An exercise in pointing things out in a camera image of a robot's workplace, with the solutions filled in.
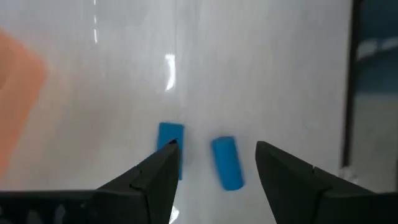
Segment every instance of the white table surface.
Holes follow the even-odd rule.
[[[185,125],[177,224],[275,222],[258,140],[339,168],[351,1],[0,5],[0,27],[49,68],[2,189],[98,187],[155,150],[161,121]],[[222,135],[237,140],[246,185],[236,192],[214,171],[210,141]]]

